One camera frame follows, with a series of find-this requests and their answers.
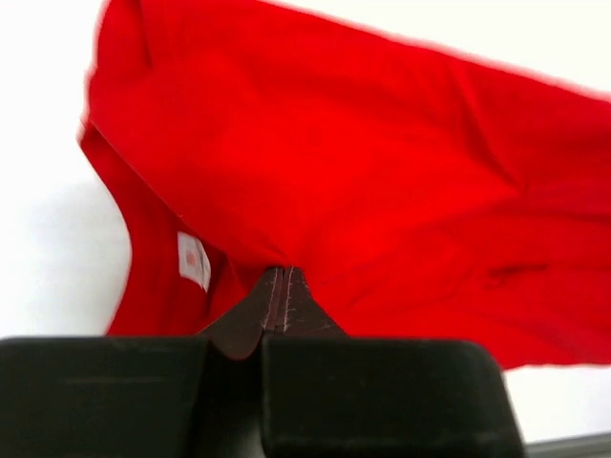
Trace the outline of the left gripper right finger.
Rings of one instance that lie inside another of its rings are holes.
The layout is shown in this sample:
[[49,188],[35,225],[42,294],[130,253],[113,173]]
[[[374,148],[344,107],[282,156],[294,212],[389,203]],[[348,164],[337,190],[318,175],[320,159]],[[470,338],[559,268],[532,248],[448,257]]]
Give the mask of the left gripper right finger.
[[275,334],[284,337],[344,338],[346,332],[314,300],[303,271],[283,272]]

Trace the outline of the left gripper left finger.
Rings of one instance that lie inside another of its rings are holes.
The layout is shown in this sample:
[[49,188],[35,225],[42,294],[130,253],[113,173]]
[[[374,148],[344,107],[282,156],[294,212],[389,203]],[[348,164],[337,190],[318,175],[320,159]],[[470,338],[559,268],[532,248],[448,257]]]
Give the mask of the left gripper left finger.
[[230,360],[248,358],[262,335],[275,329],[282,290],[283,269],[265,270],[249,294],[206,326],[200,336]]

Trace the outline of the red t-shirt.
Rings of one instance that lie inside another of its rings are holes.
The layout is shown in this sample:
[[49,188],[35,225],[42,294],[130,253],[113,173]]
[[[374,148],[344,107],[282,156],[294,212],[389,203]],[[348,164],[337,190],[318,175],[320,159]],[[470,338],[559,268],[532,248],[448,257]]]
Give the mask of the red t-shirt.
[[350,335],[610,361],[610,104],[262,1],[112,1],[80,145],[127,226],[110,335],[268,267]]

